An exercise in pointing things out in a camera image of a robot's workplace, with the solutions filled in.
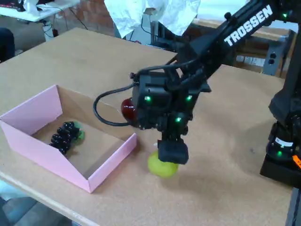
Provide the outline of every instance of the white cloth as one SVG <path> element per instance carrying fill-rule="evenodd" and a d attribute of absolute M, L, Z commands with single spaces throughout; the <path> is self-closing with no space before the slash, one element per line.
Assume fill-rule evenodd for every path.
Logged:
<path fill-rule="evenodd" d="M 176 35 L 182 35 L 198 13 L 201 0 L 104 0 L 123 38 L 140 26 L 147 8 L 154 8 L 152 20 L 158 20 Z"/>

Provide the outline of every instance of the yellow ball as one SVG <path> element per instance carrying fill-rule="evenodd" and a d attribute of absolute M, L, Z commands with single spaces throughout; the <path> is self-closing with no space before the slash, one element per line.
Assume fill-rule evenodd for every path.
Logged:
<path fill-rule="evenodd" d="M 177 172 L 179 167 L 179 164 L 173 162 L 160 161 L 158 158 L 158 151 L 153 152 L 149 156 L 147 165 L 151 173 L 163 178 L 171 177 Z"/>

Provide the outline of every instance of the cable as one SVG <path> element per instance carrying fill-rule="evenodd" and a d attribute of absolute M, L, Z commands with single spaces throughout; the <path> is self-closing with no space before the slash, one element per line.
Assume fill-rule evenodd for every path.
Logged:
<path fill-rule="evenodd" d="M 188 62 L 181 63 L 181 64 L 173 64 L 173 65 L 168 64 L 168 65 L 161 65 L 161 66 L 146 67 L 146 68 L 143 68 L 143 69 L 139 70 L 139 71 L 137 72 L 137 74 L 135 75 L 135 78 L 136 78 L 136 77 L 139 78 L 139 76 L 140 76 L 141 73 L 145 73 L 145 72 L 149 72 L 149 71 L 160 70 L 160 69 L 163 69 L 163 70 L 164 70 L 164 69 L 178 69 L 178 68 L 180 68 L 180 67 L 189 65 L 189 64 L 193 63 L 194 61 L 195 61 L 195 60 L 190 60 L 190 61 L 188 61 Z"/>
<path fill-rule="evenodd" d="M 93 112 L 95 114 L 95 116 L 103 123 L 107 124 L 107 125 L 110 125 L 110 126 L 129 126 L 130 123 L 129 122 L 123 122 L 123 123 L 120 123 L 120 122 L 112 122 L 112 121 L 108 121 L 108 120 L 105 120 L 103 117 L 101 117 L 98 112 L 97 112 L 97 104 L 99 102 L 99 100 L 107 95 L 110 95 L 110 94 L 113 94 L 113 93 L 119 93 L 119 92 L 122 92 L 122 91 L 125 91 L 125 90 L 128 90 L 130 88 L 132 88 L 134 86 L 134 84 L 130 84 L 128 86 L 125 86 L 123 88 L 119 88 L 119 89 L 114 89 L 114 90 L 111 90 L 111 91 L 107 91 L 107 92 L 104 92 L 102 93 L 101 95 L 99 95 L 96 100 L 94 101 L 93 103 Z"/>
<path fill-rule="evenodd" d="M 132 31 L 132 34 L 131 34 L 131 37 L 130 37 L 129 41 L 132 39 L 133 33 L 134 33 L 134 31 Z"/>
<path fill-rule="evenodd" d="M 71 8 L 69 10 L 73 13 L 73 15 L 81 22 L 81 24 L 89 31 L 89 29 L 85 26 L 85 24 L 78 18 L 78 16 L 73 12 Z"/>
<path fill-rule="evenodd" d="M 143 24 L 143 16 L 142 16 L 142 20 L 141 20 L 141 28 L 142 28 L 142 30 L 144 31 L 144 32 L 146 32 L 146 33 L 148 33 L 148 34 L 150 34 L 151 35 L 151 33 L 150 32 L 147 32 L 143 27 L 142 27 L 142 24 Z"/>
<path fill-rule="evenodd" d="M 62 10 L 62 9 L 59 8 L 59 7 L 55 7 L 55 6 L 45 7 L 45 6 L 40 6 L 40 5 L 38 5 L 37 7 L 39 7 L 39 8 L 58 8 L 59 10 L 61 10 L 62 13 L 64 14 L 64 19 L 65 19 L 65 24 L 66 24 L 66 30 L 69 30 L 69 29 L 68 29 L 68 25 L 67 25 L 67 19 L 66 19 L 66 15 L 65 15 L 64 10 Z"/>
<path fill-rule="evenodd" d="M 54 36 L 53 36 L 53 32 L 52 32 L 52 37 L 51 36 L 49 36 L 46 32 L 49 32 L 50 30 L 52 30 L 52 24 L 50 25 L 50 28 L 47 30 L 47 31 L 44 31 L 44 34 L 45 35 L 47 35 L 48 37 L 50 37 L 50 38 L 54 38 Z"/>

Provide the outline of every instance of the pink cardboard box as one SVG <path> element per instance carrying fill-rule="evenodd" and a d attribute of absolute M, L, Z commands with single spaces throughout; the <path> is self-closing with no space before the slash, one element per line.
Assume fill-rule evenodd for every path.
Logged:
<path fill-rule="evenodd" d="M 52 86 L 0 116 L 0 124 L 12 150 L 91 193 L 137 143 L 131 127 L 101 123 L 92 106 L 91 98 Z M 98 112 L 108 120 L 124 121 L 116 109 L 102 102 Z M 77 121 L 85 132 L 85 139 L 66 156 L 48 145 L 64 121 Z"/>

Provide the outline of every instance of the red object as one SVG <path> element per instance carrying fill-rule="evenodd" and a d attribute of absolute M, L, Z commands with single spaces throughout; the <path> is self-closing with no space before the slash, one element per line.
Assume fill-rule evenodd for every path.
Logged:
<path fill-rule="evenodd" d="M 121 112 L 127 121 L 137 121 L 137 111 L 133 106 L 132 98 L 125 99 L 122 102 Z"/>

